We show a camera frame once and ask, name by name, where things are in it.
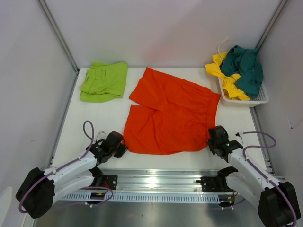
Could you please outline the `lime green shorts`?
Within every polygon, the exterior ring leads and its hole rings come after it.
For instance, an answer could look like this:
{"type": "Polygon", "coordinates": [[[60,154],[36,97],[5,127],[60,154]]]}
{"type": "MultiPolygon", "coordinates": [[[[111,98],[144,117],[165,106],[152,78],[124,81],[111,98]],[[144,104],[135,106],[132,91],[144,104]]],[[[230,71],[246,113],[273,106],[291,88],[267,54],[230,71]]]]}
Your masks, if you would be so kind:
{"type": "Polygon", "coordinates": [[[124,62],[92,63],[81,85],[80,100],[89,103],[104,103],[123,98],[127,71],[128,66],[124,62]]]}

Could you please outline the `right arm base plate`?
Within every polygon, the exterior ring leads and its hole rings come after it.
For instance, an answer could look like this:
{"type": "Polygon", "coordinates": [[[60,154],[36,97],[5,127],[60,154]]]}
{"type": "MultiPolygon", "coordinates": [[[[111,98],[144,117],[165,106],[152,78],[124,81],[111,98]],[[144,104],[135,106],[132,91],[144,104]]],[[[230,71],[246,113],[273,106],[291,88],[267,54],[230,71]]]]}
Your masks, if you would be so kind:
{"type": "Polygon", "coordinates": [[[202,176],[196,180],[196,183],[201,185],[202,192],[223,192],[224,189],[221,185],[222,181],[214,176],[202,176]]]}

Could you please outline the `orange shorts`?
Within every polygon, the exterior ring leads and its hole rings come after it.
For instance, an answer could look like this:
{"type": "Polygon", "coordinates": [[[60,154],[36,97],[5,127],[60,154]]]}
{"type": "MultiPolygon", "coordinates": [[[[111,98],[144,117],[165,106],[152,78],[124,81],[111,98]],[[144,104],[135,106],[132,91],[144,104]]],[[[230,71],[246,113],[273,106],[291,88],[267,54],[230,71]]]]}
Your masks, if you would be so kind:
{"type": "Polygon", "coordinates": [[[152,68],[146,68],[129,96],[124,128],[130,152],[172,155],[207,147],[215,126],[220,94],[152,68]]]}

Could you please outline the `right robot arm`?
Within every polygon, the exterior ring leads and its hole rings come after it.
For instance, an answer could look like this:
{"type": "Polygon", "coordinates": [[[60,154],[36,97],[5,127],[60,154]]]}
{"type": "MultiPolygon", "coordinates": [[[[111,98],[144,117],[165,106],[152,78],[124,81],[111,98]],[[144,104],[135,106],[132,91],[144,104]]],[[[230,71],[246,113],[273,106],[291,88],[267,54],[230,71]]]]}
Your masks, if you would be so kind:
{"type": "Polygon", "coordinates": [[[238,192],[258,211],[266,227],[295,227],[301,218],[296,191],[290,182],[282,182],[261,168],[236,140],[229,140],[222,126],[208,130],[208,147],[229,164],[217,172],[216,188],[238,192]]]}

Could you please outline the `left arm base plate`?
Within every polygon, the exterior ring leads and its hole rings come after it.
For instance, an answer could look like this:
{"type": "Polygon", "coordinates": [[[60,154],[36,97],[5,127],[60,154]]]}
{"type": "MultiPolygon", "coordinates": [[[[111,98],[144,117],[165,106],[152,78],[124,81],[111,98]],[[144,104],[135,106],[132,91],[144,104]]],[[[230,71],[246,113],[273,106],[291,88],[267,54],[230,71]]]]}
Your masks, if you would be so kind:
{"type": "Polygon", "coordinates": [[[118,183],[118,176],[117,175],[103,175],[102,178],[102,186],[109,188],[111,190],[116,190],[117,183],[118,183]]]}

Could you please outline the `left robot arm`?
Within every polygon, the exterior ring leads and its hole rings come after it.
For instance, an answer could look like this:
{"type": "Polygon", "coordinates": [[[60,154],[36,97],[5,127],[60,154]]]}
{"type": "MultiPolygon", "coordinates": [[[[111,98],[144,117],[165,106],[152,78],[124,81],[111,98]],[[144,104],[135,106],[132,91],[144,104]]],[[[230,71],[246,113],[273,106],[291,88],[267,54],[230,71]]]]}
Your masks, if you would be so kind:
{"type": "Polygon", "coordinates": [[[99,165],[111,157],[121,158],[127,150],[123,136],[112,131],[70,162],[45,170],[32,169],[16,194],[19,211],[38,219],[58,200],[79,189],[113,191],[99,165]]]}

